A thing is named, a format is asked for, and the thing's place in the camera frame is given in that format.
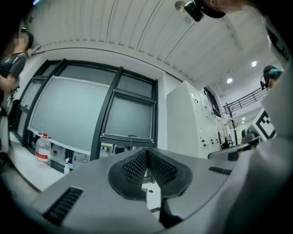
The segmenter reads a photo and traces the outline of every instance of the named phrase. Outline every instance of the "ceiling light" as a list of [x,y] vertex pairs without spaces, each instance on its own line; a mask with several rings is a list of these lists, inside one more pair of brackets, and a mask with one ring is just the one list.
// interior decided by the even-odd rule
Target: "ceiling light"
[[229,79],[227,80],[227,84],[230,84],[232,81],[233,81],[233,79],[232,79],[232,78],[229,78]]
[[40,0],[33,1],[33,5],[36,5]]
[[186,2],[184,1],[177,1],[175,2],[175,9],[180,12],[185,12],[184,6],[186,5]]

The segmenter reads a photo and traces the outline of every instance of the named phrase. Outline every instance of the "black mesh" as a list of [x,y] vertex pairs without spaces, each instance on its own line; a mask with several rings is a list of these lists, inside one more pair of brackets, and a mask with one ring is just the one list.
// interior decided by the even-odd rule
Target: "black mesh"
[[157,157],[149,151],[149,168],[159,186],[166,185],[174,180],[178,174],[176,167]]
[[124,165],[122,174],[129,183],[141,186],[147,170],[147,152]]
[[181,195],[192,180],[191,170],[155,150],[142,149],[114,164],[108,173],[110,185],[124,198],[145,200],[141,190],[147,168],[161,188],[163,198]]
[[150,168],[152,176],[159,186],[163,186],[175,179],[177,170],[167,161],[157,157],[150,151],[145,151],[135,159],[125,164],[122,174],[129,183],[141,187],[145,172]]

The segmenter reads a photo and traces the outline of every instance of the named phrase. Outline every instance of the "person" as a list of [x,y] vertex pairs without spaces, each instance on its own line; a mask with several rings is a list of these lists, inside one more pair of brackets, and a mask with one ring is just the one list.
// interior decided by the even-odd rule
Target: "person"
[[265,79],[265,86],[272,89],[278,82],[279,77],[283,74],[278,68],[268,65],[264,68],[263,76]]
[[9,97],[16,90],[19,74],[26,63],[26,52],[33,44],[33,35],[26,29],[13,39],[13,52],[0,60],[0,104],[4,106],[4,97]]
[[[256,8],[253,0],[202,0],[206,5],[215,11],[223,13],[233,13],[241,11],[245,6]],[[289,55],[288,50],[280,40],[278,31],[274,28],[271,20],[267,16],[262,16],[263,23],[268,34],[268,42],[272,53],[276,56],[283,69],[286,68]]]
[[26,29],[13,39],[12,53],[0,60],[0,157],[9,161],[9,126],[16,116],[19,100],[13,100],[19,84],[19,74],[26,63],[26,52],[33,44],[33,35]]

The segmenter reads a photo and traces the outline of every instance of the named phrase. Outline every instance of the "window sill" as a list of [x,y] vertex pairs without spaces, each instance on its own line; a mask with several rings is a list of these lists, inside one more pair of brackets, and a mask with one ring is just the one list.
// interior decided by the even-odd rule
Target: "window sill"
[[26,148],[22,147],[22,144],[12,133],[10,133],[10,139],[9,158],[24,179],[37,190],[44,191],[64,176],[63,173],[45,164],[42,167],[38,167],[34,156]]

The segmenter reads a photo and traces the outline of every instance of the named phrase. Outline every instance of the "frosted glass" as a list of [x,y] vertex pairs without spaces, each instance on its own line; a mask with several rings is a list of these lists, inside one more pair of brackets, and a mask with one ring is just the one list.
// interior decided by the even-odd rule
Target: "frosted glass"
[[137,93],[143,96],[152,97],[152,84],[132,76],[122,74],[118,88]]
[[68,65],[59,76],[110,85],[115,73],[109,70]]
[[152,104],[116,96],[109,113],[106,133],[150,138]]
[[23,134],[23,129],[24,129],[24,123],[26,122],[27,119],[27,114],[25,112],[22,112],[20,115],[20,119],[18,122],[18,127],[17,127],[17,133],[22,137]]
[[33,102],[34,97],[36,96],[39,88],[41,87],[43,81],[33,81],[29,88],[27,89],[23,99],[22,99],[22,106],[29,109],[31,107],[31,104]]
[[41,75],[47,76],[53,71],[53,69],[57,66],[57,64],[51,64]]
[[52,142],[88,153],[98,116],[109,87],[53,77],[31,120],[31,129],[47,133]]

